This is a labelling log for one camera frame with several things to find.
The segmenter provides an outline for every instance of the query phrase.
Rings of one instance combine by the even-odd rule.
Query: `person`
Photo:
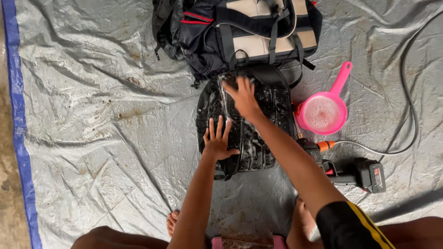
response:
[[[299,193],[291,230],[286,239],[289,249],[433,249],[443,248],[443,221],[428,217],[402,224],[377,227],[356,205],[349,202],[296,141],[269,121],[254,97],[248,78],[237,78],[238,90],[223,83],[239,113],[253,124]],[[79,237],[72,249],[203,249],[209,220],[215,163],[231,155],[227,150],[232,121],[222,132],[223,117],[214,119],[204,135],[205,149],[189,185],[181,211],[168,215],[171,242],[127,234],[109,227],[98,227]],[[309,241],[317,224],[321,241]]]

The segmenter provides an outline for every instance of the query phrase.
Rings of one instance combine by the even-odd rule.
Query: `soapy water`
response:
[[[306,124],[319,132],[333,129],[340,119],[340,109],[337,103],[324,96],[312,98],[305,107]]]

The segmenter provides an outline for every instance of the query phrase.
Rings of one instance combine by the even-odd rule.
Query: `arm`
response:
[[[220,115],[218,119],[217,133],[214,132],[214,119],[210,118],[209,128],[206,129],[203,137],[205,149],[183,201],[168,249],[205,248],[205,231],[211,207],[215,162],[240,153],[237,149],[226,150],[231,125],[232,121],[228,119],[222,137],[223,117]]]
[[[299,144],[264,116],[249,79],[240,76],[237,84],[238,91],[226,83],[223,87],[234,99],[239,113],[255,125],[312,217],[315,219],[318,211],[329,203],[347,201]]]

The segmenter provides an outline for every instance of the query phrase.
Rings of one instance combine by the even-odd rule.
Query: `hose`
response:
[[[417,136],[418,136],[418,131],[419,131],[419,124],[418,124],[418,117],[417,117],[417,112],[415,110],[414,107],[414,103],[412,102],[412,98],[411,98],[411,94],[409,92],[408,86],[406,85],[406,75],[404,73],[405,71],[405,62],[406,62],[406,56],[408,55],[409,49],[412,47],[412,45],[415,42],[415,39],[417,38],[417,36],[421,33],[421,31],[429,24],[431,23],[435,18],[437,18],[440,14],[442,14],[443,12],[438,13],[437,15],[435,15],[434,17],[432,17],[428,22],[426,22],[423,27],[421,27],[416,33],[415,35],[408,41],[406,47],[403,50],[403,53],[400,56],[400,81],[401,81],[401,86],[403,87],[403,91],[404,94],[406,96],[406,100],[408,101],[409,107],[410,107],[410,112],[412,114],[412,116],[414,117],[414,125],[415,125],[415,132],[414,132],[414,137],[411,141],[411,143],[404,149],[402,149],[401,151],[398,152],[379,152],[379,151],[375,151],[373,149],[370,149],[362,144],[359,144],[357,142],[354,141],[350,141],[350,140],[338,140],[335,141],[336,144],[340,144],[340,143],[349,143],[349,144],[355,144],[358,145],[362,148],[364,148],[365,150],[368,150],[372,153],[376,153],[379,155],[384,155],[384,156],[394,156],[394,155],[399,155],[407,150],[409,150],[415,143],[415,141],[417,140]]]

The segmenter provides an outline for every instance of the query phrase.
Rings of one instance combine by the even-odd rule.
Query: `pink scoop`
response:
[[[343,63],[329,92],[316,93],[297,106],[295,118],[301,128],[319,135],[330,135],[345,125],[348,110],[339,94],[351,69],[351,62]]]

